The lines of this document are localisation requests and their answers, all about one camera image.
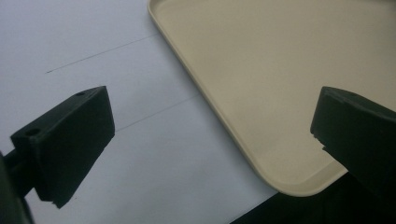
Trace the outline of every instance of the beige tray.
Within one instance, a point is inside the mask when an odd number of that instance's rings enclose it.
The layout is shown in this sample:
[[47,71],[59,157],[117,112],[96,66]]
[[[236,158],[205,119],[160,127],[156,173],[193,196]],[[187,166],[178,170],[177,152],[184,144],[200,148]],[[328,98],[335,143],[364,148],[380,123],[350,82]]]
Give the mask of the beige tray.
[[271,186],[320,192],[347,170],[309,132],[319,91],[396,110],[396,6],[375,0],[151,0],[148,10]]

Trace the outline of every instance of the line on white surface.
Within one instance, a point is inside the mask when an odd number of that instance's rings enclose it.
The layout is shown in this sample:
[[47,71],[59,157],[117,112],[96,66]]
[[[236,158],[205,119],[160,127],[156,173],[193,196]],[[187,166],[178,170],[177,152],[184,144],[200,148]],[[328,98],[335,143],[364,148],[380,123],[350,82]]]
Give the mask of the line on white surface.
[[120,49],[120,48],[126,47],[126,46],[128,46],[128,45],[131,45],[131,44],[133,44],[133,43],[136,43],[136,42],[139,42],[139,41],[148,39],[148,38],[152,38],[152,37],[154,37],[154,36],[156,36],[156,35],[159,35],[159,34],[157,33],[157,34],[154,34],[154,35],[149,35],[149,36],[146,36],[146,37],[144,37],[144,38],[137,39],[137,40],[134,40],[134,41],[129,42],[129,43],[127,43],[127,44],[123,44],[123,45],[121,45],[121,46],[115,47],[114,49],[107,49],[107,50],[102,51],[102,52],[100,52],[100,53],[93,54],[93,55],[91,55],[91,56],[89,56],[89,57],[87,57],[87,58],[83,58],[83,59],[80,59],[80,60],[78,60],[78,61],[75,61],[75,62],[72,62],[72,63],[68,63],[68,64],[62,65],[62,66],[60,66],[60,67],[54,68],[54,69],[52,69],[52,70],[46,72],[46,74],[51,73],[51,72],[56,71],[56,70],[59,70],[59,69],[62,69],[62,68],[65,68],[65,67],[70,66],[70,65],[75,64],[75,63],[80,63],[80,62],[82,62],[82,61],[85,61],[85,60],[88,60],[88,59],[90,59],[90,58],[96,57],[96,56],[98,56],[98,55],[101,55],[101,54],[104,54],[104,53],[108,53],[108,52],[110,52],[110,51],[112,51],[112,50]]
[[148,116],[146,116],[146,117],[144,117],[144,118],[142,118],[142,119],[139,119],[139,120],[137,120],[137,121],[135,121],[135,122],[133,122],[133,123],[131,123],[131,124],[125,126],[125,127],[119,128],[119,129],[116,130],[116,133],[119,132],[119,131],[122,131],[122,130],[124,130],[124,129],[127,129],[127,128],[131,127],[132,125],[135,125],[136,123],[138,123],[138,122],[140,122],[140,121],[143,121],[143,120],[145,120],[145,119],[152,118],[152,117],[154,117],[154,116],[156,116],[156,115],[162,113],[163,111],[166,111],[166,110],[168,110],[168,109],[171,109],[171,108],[173,108],[173,107],[175,107],[175,106],[177,106],[177,105],[181,105],[181,104],[183,104],[183,103],[186,103],[187,101],[189,101],[189,100],[191,100],[191,99],[193,99],[193,98],[195,98],[195,97],[197,97],[197,96],[199,96],[199,95],[201,95],[201,94],[200,94],[200,93],[197,93],[197,94],[193,95],[192,97],[189,97],[189,98],[187,98],[187,99],[185,99],[185,100],[183,100],[183,101],[180,101],[180,102],[178,102],[178,103],[176,103],[176,104],[174,104],[174,105],[170,105],[170,106],[168,106],[168,107],[166,107],[166,108],[164,108],[164,109],[162,109],[162,110],[160,110],[160,111],[155,112],[154,114],[151,114],[151,115],[148,115]]

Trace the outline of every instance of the white surface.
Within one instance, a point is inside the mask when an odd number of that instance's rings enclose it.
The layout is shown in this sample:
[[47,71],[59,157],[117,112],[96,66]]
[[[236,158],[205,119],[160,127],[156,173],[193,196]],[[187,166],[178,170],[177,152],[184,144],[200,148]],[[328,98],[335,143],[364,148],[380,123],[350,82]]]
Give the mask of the white surface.
[[146,0],[2,1],[0,150],[70,95],[106,85],[116,136],[61,210],[36,223],[228,223],[273,195],[147,13]]

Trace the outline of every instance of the tabletop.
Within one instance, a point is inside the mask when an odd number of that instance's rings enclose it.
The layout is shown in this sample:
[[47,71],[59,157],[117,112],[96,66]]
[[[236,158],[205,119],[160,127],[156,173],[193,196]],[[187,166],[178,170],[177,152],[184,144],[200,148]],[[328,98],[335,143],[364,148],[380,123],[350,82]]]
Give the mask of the tabletop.
[[2,1],[0,150],[70,95],[107,86],[116,135],[36,223],[229,223],[276,193],[256,176],[153,24],[147,0]]

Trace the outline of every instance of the plastic tray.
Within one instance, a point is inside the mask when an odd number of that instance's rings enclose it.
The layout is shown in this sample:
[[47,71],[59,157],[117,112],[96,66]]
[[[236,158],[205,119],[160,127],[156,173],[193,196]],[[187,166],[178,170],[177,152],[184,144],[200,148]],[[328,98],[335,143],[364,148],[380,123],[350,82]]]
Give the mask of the plastic tray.
[[151,0],[148,10],[252,167],[293,196],[347,170],[309,132],[322,86],[396,110],[396,10],[370,0]]

